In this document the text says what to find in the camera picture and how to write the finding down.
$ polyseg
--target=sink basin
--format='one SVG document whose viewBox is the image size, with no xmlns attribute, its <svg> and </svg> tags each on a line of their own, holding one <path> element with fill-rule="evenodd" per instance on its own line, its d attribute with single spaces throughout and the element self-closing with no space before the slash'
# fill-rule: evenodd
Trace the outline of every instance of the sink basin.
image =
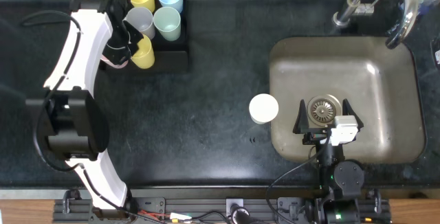
<svg viewBox="0 0 440 224">
<path fill-rule="evenodd" d="M 413 57 L 404 45 L 387 49 L 385 40 L 286 38 L 274 46 L 270 94 L 280 111 L 272 121 L 272 143 L 281 156 L 307 159 L 311 147 L 292 133 L 302 99 L 320 111 L 318 117 L 311 111 L 310 126 L 322 126 L 340 115 L 338 102 L 345 98 L 364 123 L 356 141 L 344 145 L 347 159 L 395 164 L 420 156 L 425 135 Z"/>
</svg>

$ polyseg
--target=faucet spout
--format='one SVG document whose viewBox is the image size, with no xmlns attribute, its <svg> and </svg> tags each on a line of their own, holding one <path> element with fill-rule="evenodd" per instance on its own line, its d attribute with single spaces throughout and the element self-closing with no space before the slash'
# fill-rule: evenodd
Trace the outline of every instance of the faucet spout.
<svg viewBox="0 0 440 224">
<path fill-rule="evenodd" d="M 389 49 L 396 48 L 408 36 L 413 28 L 417 12 L 419 9 L 419 0 L 405 0 L 405 10 L 399 27 L 386 40 L 386 46 Z"/>
</svg>

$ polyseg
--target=faucet base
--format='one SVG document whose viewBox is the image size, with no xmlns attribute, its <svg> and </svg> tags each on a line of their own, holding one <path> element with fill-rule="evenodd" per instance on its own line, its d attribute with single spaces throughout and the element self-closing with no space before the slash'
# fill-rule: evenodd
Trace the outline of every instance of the faucet base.
<svg viewBox="0 0 440 224">
<path fill-rule="evenodd" d="M 336 26 L 338 26 L 338 27 L 347 27 L 347 26 L 349 25 L 349 23 L 350 23 L 350 19 L 348 19 L 348 20 L 345 21 L 345 22 L 339 21 L 339 20 L 338 20 L 338 12 L 336 12 L 336 13 L 333 15 L 332 20 L 333 20 L 333 23 L 334 23 Z"/>
</svg>

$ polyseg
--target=faucet handle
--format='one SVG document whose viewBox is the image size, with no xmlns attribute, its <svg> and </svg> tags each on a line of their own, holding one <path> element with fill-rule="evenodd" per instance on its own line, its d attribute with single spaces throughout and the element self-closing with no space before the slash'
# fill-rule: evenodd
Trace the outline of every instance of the faucet handle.
<svg viewBox="0 0 440 224">
<path fill-rule="evenodd" d="M 366 15 L 366 16 L 370 16 L 374 13 L 374 5 L 376 5 L 376 3 L 379 0 L 374 0 L 373 3 L 361 3 L 359 4 L 359 6 L 356 8 L 355 12 L 353 13 L 353 15 L 356 16 L 362 16 L 362 15 Z"/>
</svg>

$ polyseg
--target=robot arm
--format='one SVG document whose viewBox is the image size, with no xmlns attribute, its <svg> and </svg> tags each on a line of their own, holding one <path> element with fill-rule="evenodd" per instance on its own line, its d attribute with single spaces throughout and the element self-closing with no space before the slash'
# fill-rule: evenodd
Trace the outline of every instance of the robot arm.
<svg viewBox="0 0 440 224">
<path fill-rule="evenodd" d="M 129 0 L 72 0 L 71 17 L 80 26 L 80 41 L 71 61 L 78 33 L 71 21 L 59 61 L 44 87 L 52 90 L 64 76 L 66 66 L 71 65 L 45 107 L 42 125 L 37 129 L 38 140 L 44 141 L 40 144 L 46 150 L 69 166 L 80 165 L 75 171 L 90 191 L 93 206 L 101 213 L 113 211 L 112 216 L 121 216 L 114 212 L 114 206 L 125 207 L 129 192 L 107 152 L 109 126 L 93 99 L 94 82 L 102 55 L 118 65 L 138 50 L 142 35 L 123 21 L 132 7 Z M 34 113 L 42 103 L 41 98 L 27 100 Z"/>
</svg>

